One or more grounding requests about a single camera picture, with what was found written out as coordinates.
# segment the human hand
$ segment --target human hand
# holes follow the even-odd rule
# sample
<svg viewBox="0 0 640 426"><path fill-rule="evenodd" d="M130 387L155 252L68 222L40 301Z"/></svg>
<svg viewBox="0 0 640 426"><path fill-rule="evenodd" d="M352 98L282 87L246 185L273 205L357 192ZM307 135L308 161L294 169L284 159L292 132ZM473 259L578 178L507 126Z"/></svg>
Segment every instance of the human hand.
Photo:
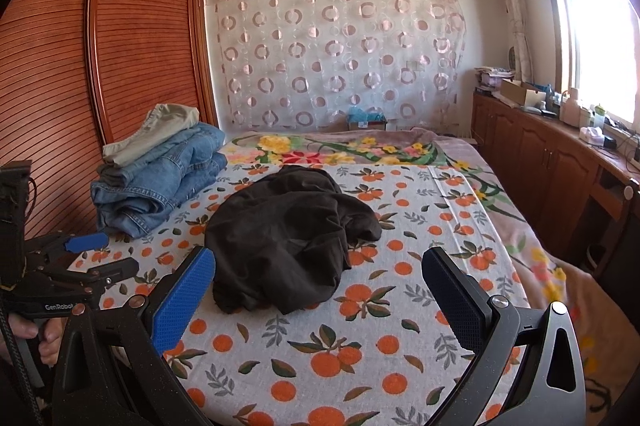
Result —
<svg viewBox="0 0 640 426"><path fill-rule="evenodd" d="M38 351L44 364L53 365L58 362L62 333L65 329L66 319L54 317L47 321L44 327L44 339L40 342ZM38 335L38 327L18 314L9 314L9 326L16 338L22 340L32 340ZM4 338L0 334L0 356L10 362L9 352L4 344Z"/></svg>

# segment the sunlight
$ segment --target sunlight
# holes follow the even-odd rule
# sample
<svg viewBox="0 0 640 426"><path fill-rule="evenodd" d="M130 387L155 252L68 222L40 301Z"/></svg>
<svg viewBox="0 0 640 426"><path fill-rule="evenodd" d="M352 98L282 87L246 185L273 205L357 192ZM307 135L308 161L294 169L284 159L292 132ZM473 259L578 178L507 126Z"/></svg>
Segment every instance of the sunlight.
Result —
<svg viewBox="0 0 640 426"><path fill-rule="evenodd" d="M633 122L637 69L631 16L636 17L635 12L628 0L571 0L570 8L578 42L581 101L602 104Z"/></svg>

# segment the wardrobe door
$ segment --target wardrobe door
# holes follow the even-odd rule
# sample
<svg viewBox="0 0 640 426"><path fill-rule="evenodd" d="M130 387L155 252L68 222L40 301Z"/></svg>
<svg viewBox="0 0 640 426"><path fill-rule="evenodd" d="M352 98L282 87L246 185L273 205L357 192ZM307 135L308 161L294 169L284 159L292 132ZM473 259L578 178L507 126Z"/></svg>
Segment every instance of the wardrobe door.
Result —
<svg viewBox="0 0 640 426"><path fill-rule="evenodd" d="M131 135L157 103L201 108L193 0L89 5L90 73L106 142Z"/></svg>
<svg viewBox="0 0 640 426"><path fill-rule="evenodd" d="M85 70L85 0L12 0L0 19L0 164L33 161L29 237L89 232L100 144Z"/></svg>

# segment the bed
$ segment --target bed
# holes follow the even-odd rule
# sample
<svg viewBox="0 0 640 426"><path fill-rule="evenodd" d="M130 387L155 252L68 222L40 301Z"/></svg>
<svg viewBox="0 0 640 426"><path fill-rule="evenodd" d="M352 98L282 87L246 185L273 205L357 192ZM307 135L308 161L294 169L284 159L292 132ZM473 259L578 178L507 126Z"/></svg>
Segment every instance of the bed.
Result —
<svg viewBox="0 0 640 426"><path fill-rule="evenodd" d="M87 269L132 255L135 279L101 306L147 294L194 245L235 191L281 164L324 168L378 215L382 238L350 251L337 292L313 309L223 314L208 293L177 347L164 356L213 421L248 426L424 424L472 354L462 350L420 274L420 254L442 245L490 294L520 306L567 303L597 424L640 361L640 338L590 276L549 256L480 155L460 139L425 130L338 134L249 133L222 150L218 182L166 225L132 240L113 236L85 253ZM495 416L522 352L515 348L481 419Z"/></svg>

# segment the bottle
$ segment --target bottle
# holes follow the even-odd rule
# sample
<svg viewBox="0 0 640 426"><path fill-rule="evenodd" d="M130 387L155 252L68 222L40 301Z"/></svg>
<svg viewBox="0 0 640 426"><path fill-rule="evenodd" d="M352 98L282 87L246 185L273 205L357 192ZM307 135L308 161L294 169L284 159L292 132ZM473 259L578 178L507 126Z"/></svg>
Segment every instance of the bottle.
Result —
<svg viewBox="0 0 640 426"><path fill-rule="evenodd" d="M580 104L578 99L580 91L577 88L569 89L569 98L562 103L560 119L569 126L580 127Z"/></svg>
<svg viewBox="0 0 640 426"><path fill-rule="evenodd" d="M593 120L593 125L596 126L597 128L603 129L604 128L604 118L607 114L607 111L600 105L598 104L594 109L593 109L595 116L594 116L594 120Z"/></svg>

